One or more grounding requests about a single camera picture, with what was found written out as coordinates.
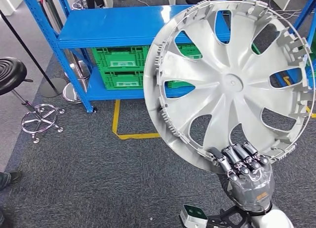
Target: black pole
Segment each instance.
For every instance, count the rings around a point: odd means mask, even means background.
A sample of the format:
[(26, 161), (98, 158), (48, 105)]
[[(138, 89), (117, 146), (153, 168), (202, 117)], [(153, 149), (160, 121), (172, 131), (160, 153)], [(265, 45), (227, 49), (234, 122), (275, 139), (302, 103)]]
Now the black pole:
[(57, 90), (55, 88), (55, 86), (46, 75), (46, 73), (39, 64), (39, 62), (37, 62), (37, 60), (36, 60), (34, 58), (34, 56), (29, 50), (29, 48), (27, 48), (27, 46), (26, 46), (26, 44), (19, 36), (19, 34), (17, 34), (14, 28), (12, 27), (12, 25), (5, 16), (4, 13), (2, 13), (2, 11), (0, 9), (0, 14), (1, 17), (7, 24), (7, 26), (8, 28), (10, 28), (10, 30), (15, 35), (15, 37), (20, 42), (20, 44), (21, 44), (26, 51), (27, 54), (29, 54), (29, 56), (39, 68), (39, 70), (49, 83), (49, 85), (51, 86), (51, 88), (53, 88), (54, 91), (56, 91), (57, 93)]

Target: hubcap center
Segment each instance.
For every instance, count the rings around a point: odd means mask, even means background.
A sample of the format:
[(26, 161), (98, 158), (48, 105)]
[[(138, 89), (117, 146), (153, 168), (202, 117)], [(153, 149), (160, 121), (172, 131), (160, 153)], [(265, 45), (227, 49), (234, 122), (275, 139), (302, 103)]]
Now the hubcap center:
[(234, 74), (227, 74), (224, 76), (224, 85), (225, 89), (234, 92), (240, 92), (243, 88), (241, 79)]

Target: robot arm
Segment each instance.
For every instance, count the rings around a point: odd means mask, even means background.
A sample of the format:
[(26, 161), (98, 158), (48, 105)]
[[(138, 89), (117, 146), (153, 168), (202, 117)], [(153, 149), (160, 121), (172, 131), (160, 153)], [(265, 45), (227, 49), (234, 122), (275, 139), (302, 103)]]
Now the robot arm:
[[(218, 216), (208, 216), (203, 220), (206, 216), (202, 216), (201, 209), (184, 205), (180, 215), (184, 227), (293, 227), (286, 214), (271, 202), (274, 191), (274, 179), (267, 157), (258, 153), (249, 142), (234, 144), (222, 152), (210, 148), (209, 152), (223, 170), (224, 174), (218, 175), (219, 180), (225, 192), (236, 206), (228, 211), (222, 210)], [(243, 217), (239, 224), (230, 220), (235, 213)]]

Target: stool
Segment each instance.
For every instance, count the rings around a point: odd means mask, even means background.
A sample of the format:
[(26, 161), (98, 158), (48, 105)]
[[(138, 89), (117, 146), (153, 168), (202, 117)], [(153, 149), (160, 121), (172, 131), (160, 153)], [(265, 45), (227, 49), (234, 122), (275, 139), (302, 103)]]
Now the stool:
[[(58, 133), (63, 132), (64, 128), (57, 126), (56, 122), (58, 113), (64, 114), (65, 112), (64, 109), (56, 108), (50, 104), (33, 106), (30, 102), (24, 100), (14, 90), (23, 81), (33, 82), (33, 80), (26, 79), (26, 73), (26, 66), (18, 59), (0, 58), (0, 95), (11, 91), (20, 100), (22, 105), (26, 107), (28, 112), (22, 119), (22, 129), (26, 133), (32, 134), (34, 143), (39, 142), (36, 134), (45, 132), (52, 126), (56, 128)], [(32, 123), (35, 126), (34, 129), (29, 128)]]

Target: black stool seat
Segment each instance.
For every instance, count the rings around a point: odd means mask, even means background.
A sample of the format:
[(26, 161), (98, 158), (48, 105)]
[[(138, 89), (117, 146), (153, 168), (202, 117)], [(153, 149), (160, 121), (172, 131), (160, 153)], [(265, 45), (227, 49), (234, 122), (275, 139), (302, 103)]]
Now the black stool seat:
[(18, 59), (0, 58), (0, 95), (19, 86), (25, 80), (26, 73), (26, 66)]

